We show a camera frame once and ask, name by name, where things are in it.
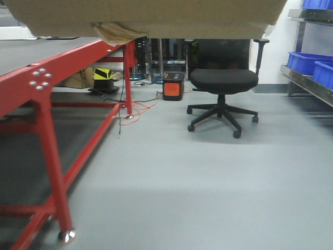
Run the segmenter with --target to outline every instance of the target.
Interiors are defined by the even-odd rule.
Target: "metal pole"
[[[160,77],[163,78],[164,68],[163,68],[163,47],[162,38],[158,38],[158,55],[160,59]]]

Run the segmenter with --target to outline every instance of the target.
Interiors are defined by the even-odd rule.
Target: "red table leg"
[[[65,243],[69,243],[72,240],[72,238],[69,237],[72,230],[72,220],[50,109],[50,101],[43,104],[34,104],[37,131],[43,146],[43,153],[55,202],[56,214],[60,225],[59,238],[60,240],[64,240]]]

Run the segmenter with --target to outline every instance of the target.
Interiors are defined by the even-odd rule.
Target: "portable power station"
[[[165,73],[163,76],[163,99],[180,101],[184,94],[184,77],[181,72]]]

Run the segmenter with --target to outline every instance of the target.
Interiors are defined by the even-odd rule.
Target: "white wall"
[[[293,51],[296,34],[297,22],[291,21],[288,17],[290,9],[299,9],[302,0],[288,0],[283,12],[281,13],[273,32],[264,37],[270,40],[270,43],[264,47],[263,59],[259,72],[259,84],[287,84],[289,81],[280,72],[281,64],[288,61],[289,51]],[[250,69],[255,70],[255,61],[257,59],[258,45],[252,44],[250,55]]]

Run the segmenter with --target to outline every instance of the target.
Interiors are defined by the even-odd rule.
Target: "chair armrest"
[[[262,39],[253,39],[254,42],[256,43],[263,43],[263,44],[266,44],[266,43],[269,43],[269,39],[266,39],[266,38],[262,38]]]
[[[257,56],[257,64],[255,66],[255,74],[259,75],[259,69],[261,66],[261,59],[262,59],[262,52],[264,50],[264,45],[266,43],[269,43],[270,41],[268,39],[262,38],[262,39],[253,39],[254,42],[259,43],[258,48],[258,56]]]

